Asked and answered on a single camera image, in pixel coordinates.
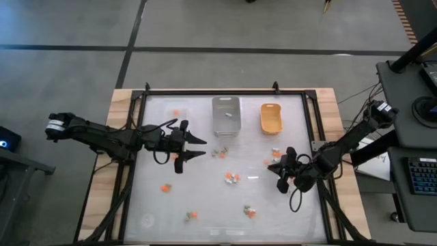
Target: black bracket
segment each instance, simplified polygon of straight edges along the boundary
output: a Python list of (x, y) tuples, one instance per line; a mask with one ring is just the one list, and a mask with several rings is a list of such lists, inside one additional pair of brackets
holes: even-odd
[(131, 100), (136, 100), (136, 99), (138, 99), (140, 96), (142, 96), (143, 94), (144, 94), (144, 91), (142, 91), (142, 90), (136, 90), (136, 91), (133, 91), (132, 94), (131, 94), (131, 96), (130, 96), (130, 99), (131, 99)]
[(275, 93), (276, 95), (279, 95), (279, 94), (281, 93), (281, 91), (279, 90), (279, 84), (278, 84), (277, 81), (275, 81), (275, 82), (273, 83), (272, 88), (274, 89), (274, 93)]
[(305, 90), (305, 94), (306, 94), (309, 98), (311, 98), (311, 99), (313, 99), (313, 100), (317, 100), (317, 93), (316, 93), (315, 90)]
[(146, 96), (150, 95), (150, 85), (148, 82), (145, 82), (145, 91), (144, 91)]

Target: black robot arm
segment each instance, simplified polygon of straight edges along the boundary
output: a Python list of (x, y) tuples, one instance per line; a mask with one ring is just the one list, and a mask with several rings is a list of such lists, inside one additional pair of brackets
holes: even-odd
[[(52, 113), (48, 117), (45, 133), (48, 140), (57, 142), (60, 139), (74, 139), (87, 144), (94, 152), (105, 151), (113, 160), (120, 162), (133, 161), (134, 153), (143, 147), (154, 152), (155, 161), (165, 164), (170, 153), (178, 154), (175, 160), (175, 172), (183, 172), (183, 162), (205, 154), (203, 151), (185, 150), (185, 142), (190, 144), (206, 144), (187, 131), (188, 121), (182, 120), (180, 127), (171, 127), (177, 119), (157, 125), (146, 125), (136, 129), (116, 129), (90, 122), (75, 116), (73, 113)], [(161, 128), (171, 129), (166, 135)], [(156, 152), (167, 153), (167, 159), (161, 163), (156, 159)]]
[[(388, 128), (391, 126), (396, 118), (397, 112), (397, 109), (393, 109), (385, 102), (373, 100), (368, 104), (363, 113), (363, 119), (358, 125), (351, 128), (350, 131), (338, 141), (323, 145), (307, 164), (302, 164), (299, 161), (300, 156), (297, 155), (295, 149), (288, 147), (287, 154), (281, 157), (279, 163), (268, 166), (270, 171), (278, 174), (280, 177), (277, 182), (278, 190), (282, 193), (288, 192), (289, 178), (294, 178), (296, 190), (300, 192), (307, 192), (315, 183), (318, 183), (320, 194), (330, 204), (330, 207), (350, 233), (350, 236), (357, 241), (368, 241), (368, 239), (361, 235), (351, 224), (340, 206), (331, 196), (329, 190), (325, 187), (323, 180), (332, 177), (332, 174), (337, 170), (341, 162), (342, 156), (357, 147), (364, 137), (379, 128)], [(296, 210), (292, 208), (293, 194), (290, 197), (290, 208), (292, 211), (297, 212), (300, 205)]]

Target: table leg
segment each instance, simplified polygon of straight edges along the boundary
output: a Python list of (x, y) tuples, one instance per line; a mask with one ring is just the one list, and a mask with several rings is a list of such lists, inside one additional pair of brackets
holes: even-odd
[(383, 135), (368, 146), (365, 146), (364, 148), (350, 154), (352, 165), (356, 167), (360, 164), (363, 164), (366, 161), (385, 153), (388, 147), (398, 145), (399, 142), (397, 140), (396, 131), (392, 130), (390, 133)]

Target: small orange object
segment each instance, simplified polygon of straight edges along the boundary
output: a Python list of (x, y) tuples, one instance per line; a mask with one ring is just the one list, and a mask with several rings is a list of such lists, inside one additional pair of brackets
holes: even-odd
[(280, 157), (282, 155), (282, 153), (280, 153), (280, 152), (273, 152), (272, 155), (274, 157)]
[(248, 214), (249, 218), (251, 218), (251, 219), (252, 219), (255, 215), (256, 215), (256, 212), (254, 212), (254, 211), (251, 211), (251, 212), (249, 212), (249, 214)]
[(163, 185), (161, 187), (161, 191), (164, 191), (165, 193), (168, 193), (168, 192), (170, 192), (170, 188), (167, 185)]

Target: wooden table frame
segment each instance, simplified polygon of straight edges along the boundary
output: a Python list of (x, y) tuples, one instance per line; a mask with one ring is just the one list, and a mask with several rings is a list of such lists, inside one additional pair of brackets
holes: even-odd
[[(107, 125), (113, 128), (120, 128), (126, 123), (128, 119), (129, 110), (133, 111), (134, 120), (138, 120), (139, 105), (131, 105), (132, 91), (136, 90), (115, 90), (111, 100), (111, 106), (109, 109), (109, 115), (107, 118)], [(229, 94), (229, 91), (233, 91), (239, 94), (246, 94), (247, 92), (257, 92), (259, 93), (271, 93), (275, 92), (275, 89), (170, 89), (170, 90), (150, 90), (153, 94), (168, 94), (170, 92), (179, 92), (183, 94), (184, 92), (214, 92), (214, 94)], [(304, 111), (308, 111), (310, 118), (310, 126), (312, 128), (312, 133), (310, 133), (310, 139), (313, 140), (326, 140), (326, 141), (336, 141), (343, 135), (343, 125), (339, 116), (339, 110), (337, 107), (337, 102), (335, 100), (334, 91), (331, 88), (317, 88), (317, 89), (281, 89), (284, 94), (288, 92), (297, 92), (297, 94), (306, 94), (308, 106)], [(99, 168), (110, 161), (109, 157), (106, 155), (100, 155), (96, 159), (95, 168)], [(119, 194), (118, 192), (113, 192), (118, 190), (123, 186), (122, 183), (126, 181), (129, 166), (122, 165), (110, 165), (102, 170), (100, 170), (94, 177), (91, 178), (89, 190), (87, 192), (87, 197), (85, 198), (84, 207), (82, 211), (81, 218), (79, 219), (78, 228), (76, 231), (76, 236), (74, 240), (81, 240), (89, 236), (96, 226), (100, 223), (102, 218), (106, 215), (107, 211), (111, 207), (111, 198), (114, 195)], [(120, 179), (120, 184), (114, 185), (116, 179)], [(344, 213), (348, 216), (352, 224), (357, 227), (358, 231), (370, 238), (369, 228), (367, 226), (367, 220), (364, 214), (363, 205), (361, 202), (361, 197), (358, 190), (358, 185), (356, 183), (356, 178), (354, 175), (354, 170), (351, 165), (343, 165), (343, 177), (332, 183), (331, 189), (337, 193), (337, 197), (340, 206)], [(104, 239), (111, 240), (112, 238), (118, 238), (119, 241), (123, 241), (122, 237), (119, 237), (118, 233), (121, 224), (121, 214), (122, 210), (125, 208), (120, 208), (114, 219), (112, 234), (106, 234)], [(341, 235), (343, 230), (338, 227), (336, 222), (336, 216), (333, 214), (332, 210), (328, 207), (329, 216), (329, 228), (332, 228), (333, 239), (342, 238)]]

